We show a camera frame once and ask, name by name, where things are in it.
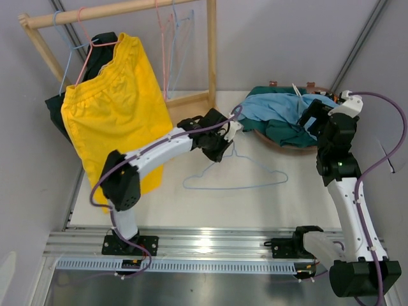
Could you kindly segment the light blue shorts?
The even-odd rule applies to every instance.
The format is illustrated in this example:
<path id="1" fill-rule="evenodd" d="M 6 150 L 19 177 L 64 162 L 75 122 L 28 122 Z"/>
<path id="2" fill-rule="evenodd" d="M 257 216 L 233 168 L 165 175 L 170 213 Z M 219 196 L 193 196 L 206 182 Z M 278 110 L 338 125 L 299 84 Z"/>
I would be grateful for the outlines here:
<path id="1" fill-rule="evenodd" d="M 304 94 L 302 96 L 288 93 L 255 94 L 246 97 L 241 103 L 242 111 L 238 119 L 279 120 L 296 125 L 302 113 L 315 99 L 331 108 L 337 107 L 333 100 L 320 94 Z"/>

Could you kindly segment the dark green shorts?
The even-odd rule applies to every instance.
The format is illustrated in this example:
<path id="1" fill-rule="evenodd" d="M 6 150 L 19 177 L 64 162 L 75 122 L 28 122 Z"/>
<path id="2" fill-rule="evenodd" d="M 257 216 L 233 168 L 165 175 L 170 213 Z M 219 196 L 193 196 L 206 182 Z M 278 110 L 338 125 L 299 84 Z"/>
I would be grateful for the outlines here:
<path id="1" fill-rule="evenodd" d="M 296 94 L 294 89 L 289 87 L 257 86 L 248 93 L 247 97 L 266 93 Z M 305 148 L 317 144 L 317 141 L 313 139 L 304 128 L 287 122 L 279 120 L 255 121 L 250 119 L 240 120 L 239 122 L 243 125 L 244 132 L 258 130 L 273 142 L 278 143 L 281 147 L 292 145 L 294 147 Z"/>

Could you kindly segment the yellow shorts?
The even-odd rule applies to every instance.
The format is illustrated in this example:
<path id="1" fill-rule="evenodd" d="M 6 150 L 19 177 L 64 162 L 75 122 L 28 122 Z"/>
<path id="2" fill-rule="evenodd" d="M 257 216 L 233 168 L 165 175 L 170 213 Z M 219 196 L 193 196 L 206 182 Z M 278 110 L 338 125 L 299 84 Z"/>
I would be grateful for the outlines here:
<path id="1" fill-rule="evenodd" d="M 139 149 L 173 129 L 143 45 L 126 33 L 96 77 L 66 89 L 61 115 L 91 186 L 111 151 Z"/>

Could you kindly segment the black shorts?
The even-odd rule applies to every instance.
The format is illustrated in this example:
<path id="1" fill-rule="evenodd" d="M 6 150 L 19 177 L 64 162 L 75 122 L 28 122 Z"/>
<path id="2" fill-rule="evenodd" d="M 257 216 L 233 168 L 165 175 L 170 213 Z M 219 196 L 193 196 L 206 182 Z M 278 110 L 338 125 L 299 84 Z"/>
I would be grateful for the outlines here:
<path id="1" fill-rule="evenodd" d="M 117 41 L 118 37 L 114 32 L 107 32 L 95 35 L 93 39 L 98 38 L 99 40 L 95 43 L 96 45 L 102 45 L 105 43 L 113 43 Z M 85 72 L 84 79 L 82 82 L 91 80 L 95 78 L 100 69 L 108 64 L 109 61 L 113 59 L 113 50 L 114 46 L 109 45 L 107 47 L 94 47 L 91 56 L 89 57 L 89 62 L 87 64 L 87 69 Z M 64 123 L 61 115 L 61 107 L 65 98 L 65 92 L 62 92 L 62 96 L 59 96 L 59 93 L 56 96 L 48 98 L 45 100 L 45 104 L 48 108 L 50 114 L 50 120 L 58 131 L 71 143 L 69 135 L 64 127 Z"/>

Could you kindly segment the camouflage patterned shorts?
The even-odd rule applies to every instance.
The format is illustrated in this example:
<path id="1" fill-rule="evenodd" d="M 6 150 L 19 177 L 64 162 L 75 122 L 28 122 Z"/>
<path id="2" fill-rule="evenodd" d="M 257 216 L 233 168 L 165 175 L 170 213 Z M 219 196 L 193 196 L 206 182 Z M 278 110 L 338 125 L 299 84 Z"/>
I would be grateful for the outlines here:
<path id="1" fill-rule="evenodd" d="M 336 94 L 332 93 L 332 92 L 326 92 L 326 91 L 312 91 L 312 94 L 318 94 L 321 96 L 325 96 L 329 99 L 331 99 L 334 103 L 338 103 L 339 102 L 339 98 Z"/>

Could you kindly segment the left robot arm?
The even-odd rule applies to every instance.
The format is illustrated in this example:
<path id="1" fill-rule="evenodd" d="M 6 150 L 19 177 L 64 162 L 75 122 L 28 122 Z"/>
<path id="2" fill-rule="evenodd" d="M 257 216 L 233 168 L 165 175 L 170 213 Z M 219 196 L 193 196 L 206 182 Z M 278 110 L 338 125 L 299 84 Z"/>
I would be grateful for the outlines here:
<path id="1" fill-rule="evenodd" d="M 114 150 L 109 153 L 99 180 L 111 210 L 116 248 L 125 255 L 138 248 L 140 231 L 131 209 L 142 195 L 142 180 L 167 161 L 200 149 L 211 161 L 219 163 L 242 129 L 237 114 L 225 117 L 215 108 L 204 116 L 180 121 L 167 135 L 126 154 Z"/>

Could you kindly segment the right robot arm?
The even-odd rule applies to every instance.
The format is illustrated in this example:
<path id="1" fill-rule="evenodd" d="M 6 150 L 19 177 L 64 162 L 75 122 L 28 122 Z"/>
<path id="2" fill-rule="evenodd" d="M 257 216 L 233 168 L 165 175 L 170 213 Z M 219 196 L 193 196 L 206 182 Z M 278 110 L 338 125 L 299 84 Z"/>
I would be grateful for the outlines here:
<path id="1" fill-rule="evenodd" d="M 385 294 L 401 276 L 399 262 L 392 261 L 380 243 L 365 201 L 363 179 L 351 142 L 362 110 L 361 96 L 347 98 L 332 108 L 315 99 L 303 112 L 299 125 L 309 119 L 317 138 L 316 168 L 337 210 L 344 237 L 340 248 L 319 228 L 297 228 L 291 250 L 298 257 L 311 253 L 328 271 L 333 292 L 338 297 L 377 297 Z"/>

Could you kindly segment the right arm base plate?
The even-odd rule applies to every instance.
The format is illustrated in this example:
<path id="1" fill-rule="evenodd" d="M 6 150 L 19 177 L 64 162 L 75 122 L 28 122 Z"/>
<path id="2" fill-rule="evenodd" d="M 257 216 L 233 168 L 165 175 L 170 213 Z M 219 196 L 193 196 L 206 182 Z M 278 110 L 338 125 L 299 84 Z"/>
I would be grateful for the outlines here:
<path id="1" fill-rule="evenodd" d="M 272 238 L 263 245 L 271 249 L 274 259 L 314 259 L 303 244 L 294 238 Z"/>

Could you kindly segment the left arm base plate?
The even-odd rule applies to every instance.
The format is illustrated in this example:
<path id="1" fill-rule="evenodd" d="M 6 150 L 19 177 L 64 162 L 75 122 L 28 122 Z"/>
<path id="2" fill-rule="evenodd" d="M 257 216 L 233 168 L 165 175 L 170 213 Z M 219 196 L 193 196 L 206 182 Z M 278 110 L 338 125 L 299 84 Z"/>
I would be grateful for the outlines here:
<path id="1" fill-rule="evenodd" d="M 159 247 L 158 236 L 139 236 L 137 241 L 133 241 L 139 247 L 143 247 L 147 250 L 151 256 L 157 255 Z M 132 245 L 125 243 L 115 233 L 106 235 L 103 240 L 102 255 L 109 256 L 142 256 L 145 253 Z"/>

